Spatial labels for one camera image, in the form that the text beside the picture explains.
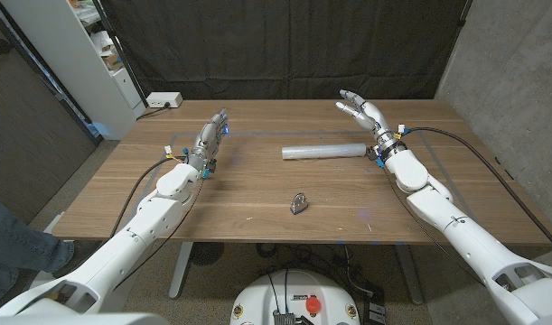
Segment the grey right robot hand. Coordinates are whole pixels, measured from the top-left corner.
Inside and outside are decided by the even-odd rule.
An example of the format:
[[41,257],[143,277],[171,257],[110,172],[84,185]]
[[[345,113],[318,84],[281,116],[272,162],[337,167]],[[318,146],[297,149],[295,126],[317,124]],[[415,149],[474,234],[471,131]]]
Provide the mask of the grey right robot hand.
[[386,118],[371,102],[349,90],[341,89],[340,95],[352,103],[352,106],[337,102],[336,106],[351,116],[358,125],[370,131],[377,143],[377,156],[382,162],[396,153],[405,151],[406,145],[396,138]]

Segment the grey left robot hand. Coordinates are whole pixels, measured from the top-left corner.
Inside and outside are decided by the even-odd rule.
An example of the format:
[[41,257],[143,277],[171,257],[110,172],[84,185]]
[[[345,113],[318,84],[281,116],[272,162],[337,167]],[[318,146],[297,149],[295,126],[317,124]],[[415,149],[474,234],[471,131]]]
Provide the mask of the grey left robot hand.
[[196,136],[194,146],[188,154],[188,164],[198,172],[215,171],[215,157],[220,143],[229,133],[227,110],[223,107],[206,123]]

